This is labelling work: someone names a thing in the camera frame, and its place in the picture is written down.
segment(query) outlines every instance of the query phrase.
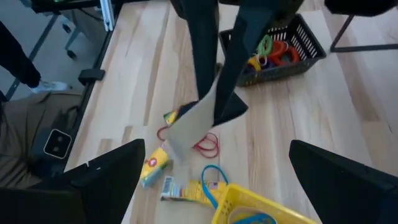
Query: snack package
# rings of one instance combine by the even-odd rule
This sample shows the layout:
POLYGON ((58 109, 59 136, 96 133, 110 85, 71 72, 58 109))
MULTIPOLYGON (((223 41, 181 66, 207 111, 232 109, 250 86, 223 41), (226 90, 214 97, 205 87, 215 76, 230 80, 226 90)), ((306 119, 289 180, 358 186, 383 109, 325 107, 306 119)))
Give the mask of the snack package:
POLYGON ((154 153, 150 155, 149 159, 145 160, 139 178, 140 183, 144 188, 152 186, 154 182, 162 176, 164 169, 169 164, 169 156, 165 152, 164 148, 165 143, 158 147, 154 153))
MULTIPOLYGON (((226 189, 225 182, 205 182, 212 196, 218 201, 226 189)), ((213 207, 211 202, 203 193, 199 180, 190 180, 188 185, 183 188, 174 182, 174 178, 166 176, 163 183, 160 200, 178 202, 196 202, 213 207)))

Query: floor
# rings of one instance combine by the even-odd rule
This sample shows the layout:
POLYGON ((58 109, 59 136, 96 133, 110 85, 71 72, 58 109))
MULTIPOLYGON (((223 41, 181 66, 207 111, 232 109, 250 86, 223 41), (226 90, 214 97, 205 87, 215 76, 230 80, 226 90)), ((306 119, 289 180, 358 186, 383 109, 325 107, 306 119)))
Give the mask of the floor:
MULTIPOLYGON (((220 30, 232 28, 236 12, 220 6, 220 30)), ((230 181, 320 222, 289 161, 290 142, 398 176, 398 50, 331 54, 345 16, 331 15, 319 0, 305 0, 300 13, 327 57, 302 75, 237 88, 248 111, 211 130, 220 156, 207 160, 192 151, 190 171, 199 179, 205 165, 219 165, 230 181)), ((396 43, 397 19, 396 9, 355 18, 339 45, 396 43)), ((149 157, 162 144, 156 132, 163 114, 197 98, 188 27, 170 4, 125 4, 115 30, 102 64, 106 76, 93 89, 68 169, 137 138, 145 139, 149 157)), ((221 48, 217 59, 224 62, 221 48)), ((211 170, 205 178, 219 175, 211 170)), ((212 208, 161 202, 161 188, 162 181, 138 185, 123 223, 211 222, 212 208)))
MULTIPOLYGON (((2 0, 0 2, 0 21, 11 31, 19 41, 26 55, 30 54, 42 31, 50 20, 50 16, 35 14, 18 0, 2 0)), ((49 36, 39 50, 33 63, 41 73, 43 80, 68 83, 74 89, 83 89, 78 81, 80 71, 91 68, 98 54, 98 46, 92 44, 83 34, 74 41, 70 50, 77 55, 76 60, 67 56, 64 49, 70 34, 62 29, 64 17, 58 17, 49 36)), ((0 67, 0 90, 6 94, 12 85, 14 77, 0 67)), ((19 85, 12 100, 24 98, 31 94, 25 85, 19 85)))

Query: white sneaker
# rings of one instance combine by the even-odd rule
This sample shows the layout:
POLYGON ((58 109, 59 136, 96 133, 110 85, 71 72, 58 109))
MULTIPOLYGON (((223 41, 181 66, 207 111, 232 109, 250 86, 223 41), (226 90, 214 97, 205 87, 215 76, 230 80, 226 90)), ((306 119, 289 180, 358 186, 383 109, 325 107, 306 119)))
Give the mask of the white sneaker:
POLYGON ((30 89, 34 93, 40 93, 43 91, 63 91, 68 89, 68 84, 63 82, 45 82, 41 80, 37 87, 30 89))

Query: black chair leg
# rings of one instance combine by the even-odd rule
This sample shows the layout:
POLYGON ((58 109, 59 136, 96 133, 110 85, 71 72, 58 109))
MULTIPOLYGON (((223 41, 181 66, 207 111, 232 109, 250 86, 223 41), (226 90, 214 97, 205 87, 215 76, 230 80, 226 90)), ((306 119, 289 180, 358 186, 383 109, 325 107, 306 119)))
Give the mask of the black chair leg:
POLYGON ((360 52, 360 51, 370 51, 370 50, 392 50, 398 49, 398 44, 381 44, 381 45, 366 45, 366 46, 354 46, 354 47, 336 47, 336 44, 341 39, 341 36, 346 31, 348 25, 354 19, 354 16, 349 16, 343 27, 337 33, 336 38, 330 46, 330 52, 343 53, 343 52, 360 52))

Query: black cable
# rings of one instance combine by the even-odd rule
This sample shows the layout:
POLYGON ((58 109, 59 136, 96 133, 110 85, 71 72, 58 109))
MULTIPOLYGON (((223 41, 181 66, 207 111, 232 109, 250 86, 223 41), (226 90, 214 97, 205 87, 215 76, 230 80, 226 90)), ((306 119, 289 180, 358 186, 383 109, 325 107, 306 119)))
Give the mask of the black cable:
POLYGON ((96 21, 102 22, 104 21, 102 18, 96 17, 91 15, 90 13, 84 11, 83 9, 78 9, 79 11, 81 11, 82 13, 86 14, 87 16, 90 16, 91 18, 95 19, 96 21))

